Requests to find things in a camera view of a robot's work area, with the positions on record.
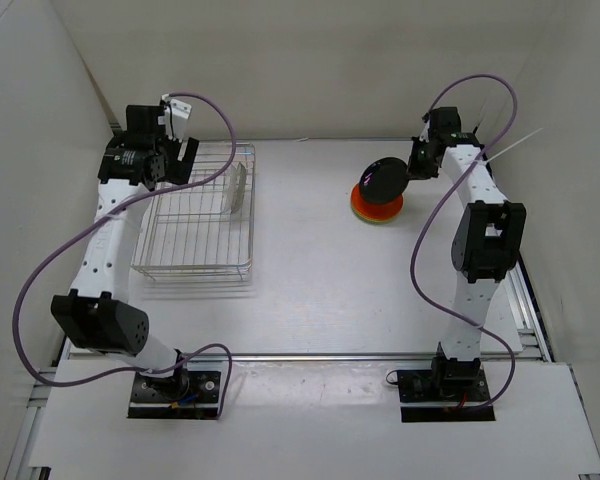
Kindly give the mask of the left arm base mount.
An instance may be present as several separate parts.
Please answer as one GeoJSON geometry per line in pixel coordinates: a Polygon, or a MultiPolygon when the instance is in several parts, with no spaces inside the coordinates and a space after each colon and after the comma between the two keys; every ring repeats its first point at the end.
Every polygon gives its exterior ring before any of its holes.
{"type": "Polygon", "coordinates": [[[135,374],[127,417],[129,419],[216,420],[219,418],[223,373],[188,365],[179,380],[135,374]]]}

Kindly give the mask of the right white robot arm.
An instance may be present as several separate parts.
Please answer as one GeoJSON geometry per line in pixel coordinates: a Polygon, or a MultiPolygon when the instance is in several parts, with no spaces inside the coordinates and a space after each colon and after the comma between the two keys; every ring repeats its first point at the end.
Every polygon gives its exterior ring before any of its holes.
{"type": "Polygon", "coordinates": [[[526,209],[498,189],[483,156],[482,145],[464,132],[455,107],[439,107],[424,117],[414,139],[407,178],[428,180],[444,172],[464,212],[451,243],[457,273],[453,315],[431,365],[429,387],[450,400],[478,382],[480,343],[492,296],[516,265],[526,209]]]}

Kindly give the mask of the orange plate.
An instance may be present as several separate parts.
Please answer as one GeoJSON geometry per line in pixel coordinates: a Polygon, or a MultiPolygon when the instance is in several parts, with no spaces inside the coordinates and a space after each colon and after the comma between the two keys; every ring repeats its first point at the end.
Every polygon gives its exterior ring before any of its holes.
{"type": "Polygon", "coordinates": [[[358,184],[353,187],[350,195],[350,206],[352,211],[357,211],[367,217],[387,218],[396,215],[398,216],[403,208],[403,204],[404,198],[402,195],[386,204],[372,204],[363,199],[358,184]]]}

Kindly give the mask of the black plate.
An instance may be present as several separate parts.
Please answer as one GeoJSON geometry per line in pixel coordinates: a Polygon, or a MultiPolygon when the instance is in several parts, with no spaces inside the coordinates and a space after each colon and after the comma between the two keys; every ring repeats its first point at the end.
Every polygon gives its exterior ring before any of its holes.
{"type": "Polygon", "coordinates": [[[372,205],[385,205],[403,194],[409,183],[407,164],[396,157],[384,157],[362,173],[358,187],[362,199],[372,205]]]}

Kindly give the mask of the green plate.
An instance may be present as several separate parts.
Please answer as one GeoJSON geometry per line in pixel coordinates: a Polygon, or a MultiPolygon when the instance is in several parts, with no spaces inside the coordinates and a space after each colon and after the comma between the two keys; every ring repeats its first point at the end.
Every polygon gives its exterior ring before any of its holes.
{"type": "Polygon", "coordinates": [[[357,211],[354,211],[353,213],[357,219],[359,219],[367,224],[370,224],[370,225],[386,225],[397,219],[397,215],[392,216],[392,217],[387,217],[387,218],[374,218],[374,217],[364,216],[357,211]]]}

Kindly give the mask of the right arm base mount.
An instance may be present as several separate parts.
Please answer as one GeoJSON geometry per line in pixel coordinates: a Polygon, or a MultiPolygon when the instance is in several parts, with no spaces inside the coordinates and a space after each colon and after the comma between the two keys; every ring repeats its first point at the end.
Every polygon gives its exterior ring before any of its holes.
{"type": "Polygon", "coordinates": [[[496,420],[479,359],[465,362],[436,356],[428,368],[390,370],[398,388],[402,423],[468,423],[496,420]]]}

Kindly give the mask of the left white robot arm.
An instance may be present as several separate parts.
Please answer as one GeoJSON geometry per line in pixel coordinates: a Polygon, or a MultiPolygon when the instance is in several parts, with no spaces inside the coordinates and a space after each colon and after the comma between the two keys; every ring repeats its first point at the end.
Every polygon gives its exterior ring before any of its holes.
{"type": "Polygon", "coordinates": [[[189,104],[164,98],[157,106],[130,105],[127,128],[107,144],[98,171],[95,218],[85,255],[66,295],[57,295],[51,313],[78,348],[99,352],[155,377],[155,388],[168,400],[186,395],[190,377],[173,364],[175,349],[149,332],[147,314],[129,303],[131,262],[149,199],[160,182],[185,184],[197,147],[183,147],[191,114],[189,104]],[[114,209],[122,207],[119,212],[114,209]]]}

